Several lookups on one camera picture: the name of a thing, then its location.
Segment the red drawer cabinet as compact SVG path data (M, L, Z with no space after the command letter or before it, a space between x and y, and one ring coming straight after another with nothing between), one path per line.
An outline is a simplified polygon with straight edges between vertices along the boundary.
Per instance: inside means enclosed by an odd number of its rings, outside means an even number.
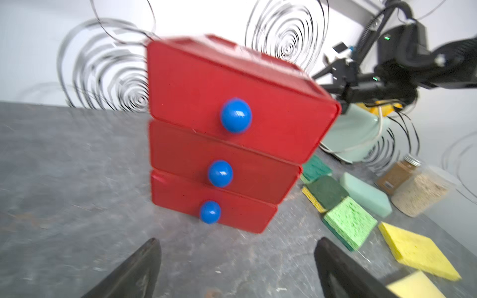
M262 233L341 113L296 65L218 36L147 45L160 207Z

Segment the yellow sponge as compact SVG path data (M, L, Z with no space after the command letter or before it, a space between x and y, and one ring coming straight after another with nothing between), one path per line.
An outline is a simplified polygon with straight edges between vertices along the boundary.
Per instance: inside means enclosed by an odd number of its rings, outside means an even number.
M386 287L399 298L445 298L437 286L421 271L416 271Z
M385 222L381 222L378 229L398 263L450 281L462 279L430 238Z

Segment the dark green sponge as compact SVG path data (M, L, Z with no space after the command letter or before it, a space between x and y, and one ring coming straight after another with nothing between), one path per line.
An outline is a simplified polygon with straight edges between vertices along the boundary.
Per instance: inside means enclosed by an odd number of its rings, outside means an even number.
M309 184L323 176L332 176L332 170L317 156L313 155L302 165L302 182Z

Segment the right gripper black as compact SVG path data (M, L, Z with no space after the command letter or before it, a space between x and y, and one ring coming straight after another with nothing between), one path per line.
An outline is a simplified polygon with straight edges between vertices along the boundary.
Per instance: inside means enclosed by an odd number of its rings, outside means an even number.
M380 107L380 101L400 103L404 106L417 98L417 83L412 76L419 72L408 66L408 58L415 58L423 45L425 28L416 20L382 33L383 25L372 30L368 23L350 58L336 60L311 78L317 80L327 74L333 76L331 84L323 88L337 96L345 112L351 104L362 103L369 108ZM373 43L378 43L378 64L371 73L362 73L360 63Z

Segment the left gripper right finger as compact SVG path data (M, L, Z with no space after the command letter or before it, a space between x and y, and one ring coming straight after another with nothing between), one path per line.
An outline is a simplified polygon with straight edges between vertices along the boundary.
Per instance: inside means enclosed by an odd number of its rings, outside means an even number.
M317 242L314 259L326 298L396 297L396 294L326 237Z

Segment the light green sponge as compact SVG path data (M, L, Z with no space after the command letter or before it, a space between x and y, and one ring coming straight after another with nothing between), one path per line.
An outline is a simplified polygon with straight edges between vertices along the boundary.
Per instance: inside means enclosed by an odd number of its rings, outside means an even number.
M351 251L357 251L365 243L378 221L351 197L328 211L324 223Z

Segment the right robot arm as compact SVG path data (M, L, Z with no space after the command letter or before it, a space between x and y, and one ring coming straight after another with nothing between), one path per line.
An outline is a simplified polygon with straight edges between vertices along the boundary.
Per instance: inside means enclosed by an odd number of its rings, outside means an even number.
M477 86L477 40L457 40L430 51L426 28L411 20L385 33L375 32L377 64L371 73L360 69L363 55L332 62L313 79L327 74L331 84L323 88L337 97L346 112L351 104L369 108L399 103L406 107L417 100L418 88L467 89Z

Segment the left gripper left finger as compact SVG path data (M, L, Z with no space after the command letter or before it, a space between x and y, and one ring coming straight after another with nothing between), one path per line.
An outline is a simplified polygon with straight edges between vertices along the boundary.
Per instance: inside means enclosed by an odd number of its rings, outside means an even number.
M161 266L161 245L156 238L146 241L85 298L151 298Z

